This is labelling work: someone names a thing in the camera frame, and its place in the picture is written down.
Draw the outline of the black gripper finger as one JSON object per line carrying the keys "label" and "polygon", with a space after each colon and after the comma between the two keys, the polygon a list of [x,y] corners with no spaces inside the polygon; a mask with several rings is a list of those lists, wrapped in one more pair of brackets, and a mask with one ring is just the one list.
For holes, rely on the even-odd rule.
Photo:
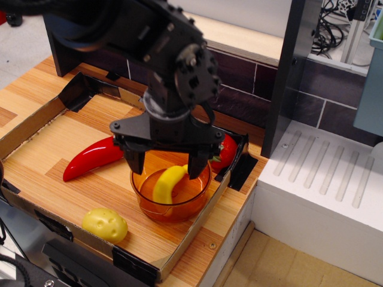
{"label": "black gripper finger", "polygon": [[206,168],[208,157],[206,155],[189,154],[188,158],[188,174],[189,178],[196,179]]}
{"label": "black gripper finger", "polygon": [[123,156],[131,171],[141,175],[144,170],[145,152],[125,150]]}

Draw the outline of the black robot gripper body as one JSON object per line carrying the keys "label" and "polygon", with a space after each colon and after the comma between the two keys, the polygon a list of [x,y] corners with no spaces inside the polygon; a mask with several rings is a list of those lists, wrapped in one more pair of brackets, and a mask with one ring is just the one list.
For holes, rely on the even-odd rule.
{"label": "black robot gripper body", "polygon": [[188,115],[179,122],[161,122],[148,112],[113,121],[114,141],[128,160],[143,160],[151,150],[181,152],[190,158],[211,158],[220,151],[224,132]]}

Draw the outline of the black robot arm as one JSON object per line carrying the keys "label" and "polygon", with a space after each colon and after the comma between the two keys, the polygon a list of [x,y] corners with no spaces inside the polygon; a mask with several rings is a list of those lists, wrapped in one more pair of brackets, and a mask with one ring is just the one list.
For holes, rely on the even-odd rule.
{"label": "black robot arm", "polygon": [[103,48],[148,69],[142,115],[110,125],[114,144],[135,173],[149,150],[188,154],[188,174],[197,178],[219,153],[224,135],[192,116],[218,95],[217,61],[202,32],[181,8],[166,1],[2,1],[6,13],[42,15],[53,38],[81,52]]}

